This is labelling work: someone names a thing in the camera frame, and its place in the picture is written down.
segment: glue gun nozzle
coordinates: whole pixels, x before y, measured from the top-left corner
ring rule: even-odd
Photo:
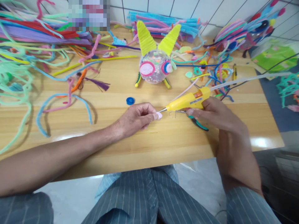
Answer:
[[[161,112],[163,112],[163,111],[167,111],[166,107],[163,108],[162,110],[160,110],[159,112],[161,113]]]

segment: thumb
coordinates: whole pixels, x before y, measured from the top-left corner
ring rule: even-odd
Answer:
[[[206,120],[212,119],[212,115],[209,111],[201,110],[198,108],[191,108],[187,110],[189,116],[193,116],[195,119],[203,118]]]
[[[154,114],[147,114],[145,116],[141,116],[139,117],[141,122],[142,122],[142,126],[146,125],[146,124],[149,124],[151,123],[152,121],[154,120],[157,120],[158,119],[158,115],[156,113]]]

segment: pixelated area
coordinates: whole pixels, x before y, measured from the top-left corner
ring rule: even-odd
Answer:
[[[110,0],[69,0],[69,31],[110,31]]]

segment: hand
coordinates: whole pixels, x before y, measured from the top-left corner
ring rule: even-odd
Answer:
[[[218,129],[241,132],[247,131],[246,125],[228,107],[215,97],[210,97],[202,102],[204,110],[190,108],[187,114],[195,119],[204,120]]]
[[[134,104],[113,124],[121,138],[127,138],[139,130],[147,129],[150,122],[159,120],[156,110],[150,103]]]

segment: pliers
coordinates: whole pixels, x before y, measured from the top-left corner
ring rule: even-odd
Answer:
[[[193,116],[189,116],[188,115],[188,118],[191,119],[191,121],[193,122],[193,124],[195,124],[197,127],[199,127],[200,129],[204,130],[204,131],[209,131],[208,128],[202,126]]]

